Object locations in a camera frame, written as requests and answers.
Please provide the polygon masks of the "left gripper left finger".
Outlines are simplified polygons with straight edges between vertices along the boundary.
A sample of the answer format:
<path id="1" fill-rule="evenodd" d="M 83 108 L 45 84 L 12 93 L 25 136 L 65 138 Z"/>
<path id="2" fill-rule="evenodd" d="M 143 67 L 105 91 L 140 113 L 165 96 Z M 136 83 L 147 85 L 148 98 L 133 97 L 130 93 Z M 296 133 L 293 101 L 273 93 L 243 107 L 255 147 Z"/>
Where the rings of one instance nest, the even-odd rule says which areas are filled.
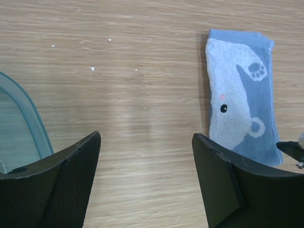
<path id="1" fill-rule="evenodd" d="M 101 135 L 91 133 L 42 160 L 0 175 L 2 228 L 81 228 Z"/>

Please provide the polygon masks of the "blue bear towel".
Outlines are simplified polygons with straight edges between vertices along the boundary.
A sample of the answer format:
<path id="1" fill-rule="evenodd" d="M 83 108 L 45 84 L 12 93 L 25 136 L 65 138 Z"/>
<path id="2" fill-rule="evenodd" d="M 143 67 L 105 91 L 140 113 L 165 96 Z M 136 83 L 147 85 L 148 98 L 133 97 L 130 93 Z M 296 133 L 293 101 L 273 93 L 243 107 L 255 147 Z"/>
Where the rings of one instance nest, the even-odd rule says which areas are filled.
<path id="1" fill-rule="evenodd" d="M 259 32 L 211 29 L 205 47 L 209 138 L 267 166 L 283 162 L 283 154 L 276 147 L 274 45 Z"/>

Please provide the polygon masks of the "translucent blue plastic bin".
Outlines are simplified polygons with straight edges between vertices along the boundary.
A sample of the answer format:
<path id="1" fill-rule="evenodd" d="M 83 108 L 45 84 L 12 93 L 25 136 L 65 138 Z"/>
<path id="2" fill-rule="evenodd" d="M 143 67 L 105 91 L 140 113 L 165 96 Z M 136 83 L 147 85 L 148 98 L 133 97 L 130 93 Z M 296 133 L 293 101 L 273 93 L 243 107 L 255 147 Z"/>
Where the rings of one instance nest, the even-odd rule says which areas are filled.
<path id="1" fill-rule="evenodd" d="M 0 172 L 54 154 L 48 133 L 28 93 L 11 77 L 0 74 Z"/>

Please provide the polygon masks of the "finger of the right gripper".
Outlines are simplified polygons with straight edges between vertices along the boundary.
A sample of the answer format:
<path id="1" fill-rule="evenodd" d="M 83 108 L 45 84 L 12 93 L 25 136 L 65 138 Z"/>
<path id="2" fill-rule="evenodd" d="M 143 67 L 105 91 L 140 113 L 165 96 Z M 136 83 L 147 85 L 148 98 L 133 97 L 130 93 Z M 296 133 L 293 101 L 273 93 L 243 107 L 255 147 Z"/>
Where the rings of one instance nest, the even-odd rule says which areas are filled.
<path id="1" fill-rule="evenodd" d="M 298 142 L 288 141 L 288 142 L 277 142 L 276 147 L 283 153 L 297 160 L 297 166 L 304 165 L 304 149 L 299 145 Z"/>

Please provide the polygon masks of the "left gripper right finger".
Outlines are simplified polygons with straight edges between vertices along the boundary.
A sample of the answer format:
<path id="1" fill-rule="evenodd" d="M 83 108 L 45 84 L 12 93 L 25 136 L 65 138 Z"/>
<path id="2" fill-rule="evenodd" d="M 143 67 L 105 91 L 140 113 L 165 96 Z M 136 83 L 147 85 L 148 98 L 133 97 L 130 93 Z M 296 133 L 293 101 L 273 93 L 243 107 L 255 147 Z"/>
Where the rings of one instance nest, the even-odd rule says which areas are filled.
<path id="1" fill-rule="evenodd" d="M 303 174 L 263 165 L 200 133 L 192 149 L 210 228 L 303 227 Z"/>

